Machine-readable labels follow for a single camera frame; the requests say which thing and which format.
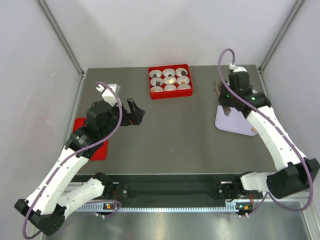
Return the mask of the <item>metal tongs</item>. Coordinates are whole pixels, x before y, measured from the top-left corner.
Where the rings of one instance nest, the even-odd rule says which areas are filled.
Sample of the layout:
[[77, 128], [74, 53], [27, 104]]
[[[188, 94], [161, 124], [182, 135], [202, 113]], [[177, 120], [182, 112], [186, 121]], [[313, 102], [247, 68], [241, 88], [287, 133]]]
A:
[[231, 109], [229, 107], [226, 106], [222, 106], [220, 103], [220, 95], [221, 95], [221, 89], [222, 89], [222, 83], [221, 82], [214, 82], [214, 91], [216, 93], [217, 96], [217, 100], [218, 100], [218, 104], [222, 107], [222, 110], [224, 112], [225, 116], [229, 116]]

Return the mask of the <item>red box lid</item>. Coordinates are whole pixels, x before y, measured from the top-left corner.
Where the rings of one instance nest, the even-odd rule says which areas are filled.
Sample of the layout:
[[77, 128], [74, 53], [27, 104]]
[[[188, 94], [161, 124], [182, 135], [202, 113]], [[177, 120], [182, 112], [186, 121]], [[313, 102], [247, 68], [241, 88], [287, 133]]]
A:
[[[85, 123], [85, 117], [79, 117], [74, 120], [72, 132], [82, 127]], [[92, 161], [104, 161], [107, 158], [108, 151], [108, 141], [105, 141], [103, 145], [94, 153], [94, 155], [89, 159]]]

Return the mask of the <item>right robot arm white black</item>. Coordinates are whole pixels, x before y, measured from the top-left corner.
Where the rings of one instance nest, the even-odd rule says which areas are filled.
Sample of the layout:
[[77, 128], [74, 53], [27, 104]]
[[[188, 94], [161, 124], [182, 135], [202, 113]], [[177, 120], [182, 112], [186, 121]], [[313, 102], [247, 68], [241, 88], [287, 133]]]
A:
[[275, 198], [308, 190], [320, 169], [319, 162], [309, 159], [291, 141], [283, 129], [271, 102], [263, 92], [253, 92], [249, 73], [241, 68], [230, 70], [228, 80], [219, 85], [219, 103], [239, 111], [255, 128], [267, 147], [276, 171], [248, 172], [233, 185], [233, 192], [245, 198], [251, 191], [269, 192]]

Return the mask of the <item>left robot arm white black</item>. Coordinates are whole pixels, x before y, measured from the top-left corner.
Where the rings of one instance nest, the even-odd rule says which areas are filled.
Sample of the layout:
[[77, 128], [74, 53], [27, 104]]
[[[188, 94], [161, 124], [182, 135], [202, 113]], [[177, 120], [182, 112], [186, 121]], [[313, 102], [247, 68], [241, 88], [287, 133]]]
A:
[[96, 173], [79, 188], [64, 193], [77, 172], [104, 145], [118, 127], [138, 126], [145, 111], [133, 99], [130, 108], [100, 100], [86, 112], [83, 125], [69, 137], [60, 157], [38, 188], [26, 199], [19, 199], [14, 207], [26, 222], [33, 224], [46, 236], [55, 234], [67, 217], [96, 198], [108, 199], [115, 195], [113, 180], [102, 172]]

